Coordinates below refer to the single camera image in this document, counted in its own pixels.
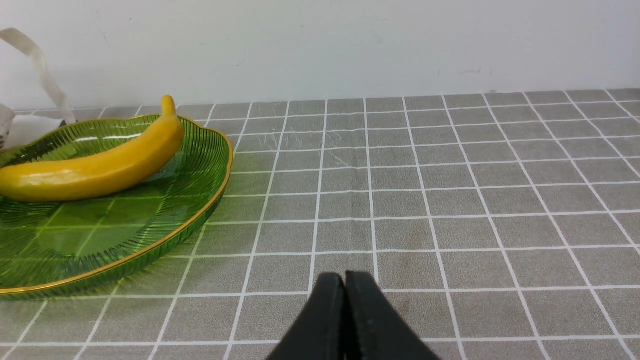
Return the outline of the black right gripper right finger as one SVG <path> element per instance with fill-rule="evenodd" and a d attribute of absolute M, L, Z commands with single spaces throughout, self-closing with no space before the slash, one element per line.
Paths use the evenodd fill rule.
<path fill-rule="evenodd" d="M 345 290 L 347 360 L 439 359 L 394 309 L 370 273 L 347 271 Z"/>

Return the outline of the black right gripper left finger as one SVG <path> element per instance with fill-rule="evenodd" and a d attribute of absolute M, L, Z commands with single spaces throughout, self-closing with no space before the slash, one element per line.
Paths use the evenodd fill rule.
<path fill-rule="evenodd" d="M 268 360 L 343 360 L 346 297 L 337 273 L 321 273 L 295 322 Z"/>

